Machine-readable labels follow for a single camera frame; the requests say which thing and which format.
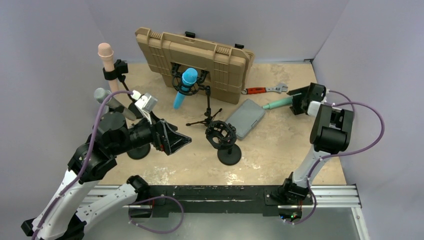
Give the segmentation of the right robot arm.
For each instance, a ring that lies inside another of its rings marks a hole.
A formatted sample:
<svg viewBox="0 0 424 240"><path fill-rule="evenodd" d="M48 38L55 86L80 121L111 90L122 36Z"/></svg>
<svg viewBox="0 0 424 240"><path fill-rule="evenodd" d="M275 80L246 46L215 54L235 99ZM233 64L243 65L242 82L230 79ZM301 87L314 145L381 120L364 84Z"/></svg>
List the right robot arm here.
<svg viewBox="0 0 424 240"><path fill-rule="evenodd" d="M287 92L292 99L290 109L295 115L315 118L309 137L311 148L300 166L281 186L267 193L267 198L282 204L298 204L305 200L312 193L312 182L325 163L348 148L355 113L326 104L327 93L327 88L317 83Z"/></svg>

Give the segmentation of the black round-base shock-mount stand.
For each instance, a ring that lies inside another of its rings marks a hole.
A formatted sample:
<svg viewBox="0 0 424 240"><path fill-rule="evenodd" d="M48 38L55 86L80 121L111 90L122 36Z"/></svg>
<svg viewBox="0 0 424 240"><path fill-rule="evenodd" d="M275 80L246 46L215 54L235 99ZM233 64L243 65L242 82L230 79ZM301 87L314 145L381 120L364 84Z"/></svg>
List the black round-base shock-mount stand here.
<svg viewBox="0 0 424 240"><path fill-rule="evenodd" d="M226 166L236 165L242 158L242 151L236 144L236 128L221 120L212 121L205 131L206 139L217 150L219 161Z"/></svg>

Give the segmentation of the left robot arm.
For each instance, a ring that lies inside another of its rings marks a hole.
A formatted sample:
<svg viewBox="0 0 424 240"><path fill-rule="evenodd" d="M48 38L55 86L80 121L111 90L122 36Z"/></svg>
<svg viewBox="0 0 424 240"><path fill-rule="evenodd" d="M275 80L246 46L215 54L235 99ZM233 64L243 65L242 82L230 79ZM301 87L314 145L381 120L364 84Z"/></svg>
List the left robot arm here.
<svg viewBox="0 0 424 240"><path fill-rule="evenodd" d="M42 213L25 220L21 229L33 240L81 240L102 219L125 205L151 201L150 186L139 175L100 200L82 206L88 193L117 165L118 155L153 145L172 155L192 140L163 119L142 119L131 127L118 112L97 118L95 134L79 146L67 165L64 178Z"/></svg>

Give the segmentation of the black round-base stand with clip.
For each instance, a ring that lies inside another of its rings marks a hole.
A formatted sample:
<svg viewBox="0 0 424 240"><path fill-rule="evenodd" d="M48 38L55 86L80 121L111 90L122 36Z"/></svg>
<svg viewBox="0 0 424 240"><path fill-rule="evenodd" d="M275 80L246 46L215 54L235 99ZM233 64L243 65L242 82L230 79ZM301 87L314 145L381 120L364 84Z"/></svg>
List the black round-base stand with clip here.
<svg viewBox="0 0 424 240"><path fill-rule="evenodd" d="M117 60L114 60L114 66L115 66L115 72L116 72L118 83L121 83L123 85L124 90L129 91L130 89L128 88L127 84L125 83L126 74L129 73L128 64L124 60L117 59ZM130 94L127 94L127 98L130 100L130 104L135 101L131 98Z"/></svg>

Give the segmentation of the black round-base front-left stand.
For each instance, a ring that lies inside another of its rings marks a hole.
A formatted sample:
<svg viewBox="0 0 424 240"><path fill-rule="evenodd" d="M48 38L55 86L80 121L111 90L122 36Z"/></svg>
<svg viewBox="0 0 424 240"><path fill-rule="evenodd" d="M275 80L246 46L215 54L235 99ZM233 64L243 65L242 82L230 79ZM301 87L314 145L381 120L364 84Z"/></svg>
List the black round-base front-left stand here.
<svg viewBox="0 0 424 240"><path fill-rule="evenodd" d="M134 145L131 147L131 150L128 150L126 154L133 160L141 160L145 158L151 150L151 145L149 143L144 145Z"/></svg>

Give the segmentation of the mint green microphone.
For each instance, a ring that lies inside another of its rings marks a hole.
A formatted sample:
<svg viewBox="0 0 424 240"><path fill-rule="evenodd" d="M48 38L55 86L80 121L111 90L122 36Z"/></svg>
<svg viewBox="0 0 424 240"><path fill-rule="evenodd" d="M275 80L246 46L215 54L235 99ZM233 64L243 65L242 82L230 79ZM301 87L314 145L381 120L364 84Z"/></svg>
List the mint green microphone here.
<svg viewBox="0 0 424 240"><path fill-rule="evenodd" d="M285 97L270 103L267 103L265 105L262 106L263 109L265 110L272 110L272 109L276 109L276 108L280 108L280 107L284 107L284 106L289 106L293 103L293 97L289 96L289 97Z"/></svg>

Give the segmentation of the grey flat plastic case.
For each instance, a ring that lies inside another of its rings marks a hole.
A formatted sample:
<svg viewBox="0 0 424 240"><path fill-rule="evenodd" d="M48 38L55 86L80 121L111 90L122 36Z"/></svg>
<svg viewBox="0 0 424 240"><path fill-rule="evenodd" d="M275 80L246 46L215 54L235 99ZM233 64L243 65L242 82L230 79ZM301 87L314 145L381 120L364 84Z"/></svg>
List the grey flat plastic case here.
<svg viewBox="0 0 424 240"><path fill-rule="evenodd" d="M243 140L265 115L265 109L251 99L246 99L226 120L235 127L236 137Z"/></svg>

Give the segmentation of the red-handled adjustable wrench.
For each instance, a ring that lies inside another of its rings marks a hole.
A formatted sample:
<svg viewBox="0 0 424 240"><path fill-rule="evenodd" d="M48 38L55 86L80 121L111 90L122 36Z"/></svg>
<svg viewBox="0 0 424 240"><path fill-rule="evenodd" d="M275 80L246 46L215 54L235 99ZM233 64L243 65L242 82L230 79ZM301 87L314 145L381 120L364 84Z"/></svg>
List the red-handled adjustable wrench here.
<svg viewBox="0 0 424 240"><path fill-rule="evenodd" d="M278 93L287 92L288 86L285 83L279 83L274 87L249 87L241 91L242 95L255 95L263 93Z"/></svg>

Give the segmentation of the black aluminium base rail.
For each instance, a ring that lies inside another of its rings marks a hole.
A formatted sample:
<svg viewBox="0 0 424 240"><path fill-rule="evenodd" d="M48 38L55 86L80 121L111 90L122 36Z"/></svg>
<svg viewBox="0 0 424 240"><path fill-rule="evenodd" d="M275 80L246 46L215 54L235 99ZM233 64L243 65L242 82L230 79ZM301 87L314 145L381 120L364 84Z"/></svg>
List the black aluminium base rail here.
<svg viewBox="0 0 424 240"><path fill-rule="evenodd" d="M308 211L319 208L359 208L361 201L354 185L314 185L312 193L299 203L280 203L266 196L276 190L277 185L151 185L145 199L151 197L172 197L178 200L180 208L170 199L157 199L149 203L130 205L123 203L107 213L117 210L134 210L134 217L143 212L155 218L166 218L170 213L202 214L261 214L264 217L282 215L286 218L304 217Z"/></svg>

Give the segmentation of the black tripod shock-mount stand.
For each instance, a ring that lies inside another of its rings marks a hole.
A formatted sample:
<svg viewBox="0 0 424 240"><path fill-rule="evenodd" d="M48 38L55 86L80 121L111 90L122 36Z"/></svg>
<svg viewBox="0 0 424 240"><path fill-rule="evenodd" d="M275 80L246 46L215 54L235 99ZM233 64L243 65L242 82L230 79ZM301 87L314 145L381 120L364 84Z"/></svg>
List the black tripod shock-mount stand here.
<svg viewBox="0 0 424 240"><path fill-rule="evenodd" d="M178 89L177 89L176 83L177 83L177 81L179 82L180 79L176 79L175 77L176 77L177 74L182 74L183 72L179 71L179 68L181 66L179 63L172 63L171 65L172 65L172 68L171 68L171 75L172 75L171 84L172 84L173 88L176 90L176 93L177 93ZM209 85L204 85L204 82L205 82L208 74L209 74L209 72L207 70L202 69L200 71L200 75L198 73L196 83L190 88L188 93L185 93L185 96L193 96L193 95L196 95L199 91L205 92L206 99L207 99L207 107L206 107L206 110L204 112L205 119L200 120L200 121L196 121L196 122L187 123L186 126L202 124L202 125L208 127L208 125L215 119L216 115L222 111L222 108L220 108L215 114L212 114L211 103L210 103L211 87Z"/></svg>

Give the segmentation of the blue microphone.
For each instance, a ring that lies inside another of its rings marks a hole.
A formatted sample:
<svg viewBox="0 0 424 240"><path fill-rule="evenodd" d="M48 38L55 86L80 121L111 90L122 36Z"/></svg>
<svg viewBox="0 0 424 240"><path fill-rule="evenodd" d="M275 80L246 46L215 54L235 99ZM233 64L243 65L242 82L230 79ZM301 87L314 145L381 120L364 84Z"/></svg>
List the blue microphone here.
<svg viewBox="0 0 424 240"><path fill-rule="evenodd" d="M187 68L183 73L176 74L176 79L180 81L176 82L177 93L173 102L173 108L179 109L186 97L186 93L190 91L190 88L197 82L198 72L194 68Z"/></svg>

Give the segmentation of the tan hard plastic case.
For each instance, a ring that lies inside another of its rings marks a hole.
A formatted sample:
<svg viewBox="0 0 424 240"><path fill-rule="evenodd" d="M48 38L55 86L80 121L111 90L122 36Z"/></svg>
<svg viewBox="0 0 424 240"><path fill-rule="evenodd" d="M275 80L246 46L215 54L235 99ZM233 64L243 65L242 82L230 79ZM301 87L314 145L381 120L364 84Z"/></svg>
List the tan hard plastic case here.
<svg viewBox="0 0 424 240"><path fill-rule="evenodd" d="M212 98L230 104L239 102L255 59L255 54L243 45L197 38L192 32L160 33L146 27L137 29L135 38L150 70L161 74L167 87L172 87L177 74L194 68L204 85L210 86Z"/></svg>

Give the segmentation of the pink microphone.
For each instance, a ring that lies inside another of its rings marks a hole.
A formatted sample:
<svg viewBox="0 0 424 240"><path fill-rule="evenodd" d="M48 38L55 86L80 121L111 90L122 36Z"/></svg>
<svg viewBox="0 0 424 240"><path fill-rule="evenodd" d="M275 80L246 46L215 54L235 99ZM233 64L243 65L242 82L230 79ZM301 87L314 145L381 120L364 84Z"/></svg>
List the pink microphone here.
<svg viewBox="0 0 424 240"><path fill-rule="evenodd" d="M109 43L102 42L98 45L98 56L103 64L103 76L108 82L112 93L119 90L119 84L115 72L114 51Z"/></svg>

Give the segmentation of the silver grey microphone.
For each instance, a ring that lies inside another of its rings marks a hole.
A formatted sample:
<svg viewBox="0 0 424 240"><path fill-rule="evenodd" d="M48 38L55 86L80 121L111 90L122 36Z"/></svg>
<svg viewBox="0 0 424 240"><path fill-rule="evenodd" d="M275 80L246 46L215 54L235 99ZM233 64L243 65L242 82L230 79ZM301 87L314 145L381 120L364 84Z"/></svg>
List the silver grey microphone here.
<svg viewBox="0 0 424 240"><path fill-rule="evenodd" d="M110 90L99 87L94 91L93 96L98 103L102 104L104 100L111 94L112 92ZM124 117L130 121L135 121L137 119L136 115L132 111L130 111L114 97L111 97L105 105L108 106L110 109L114 110L115 112L122 113Z"/></svg>

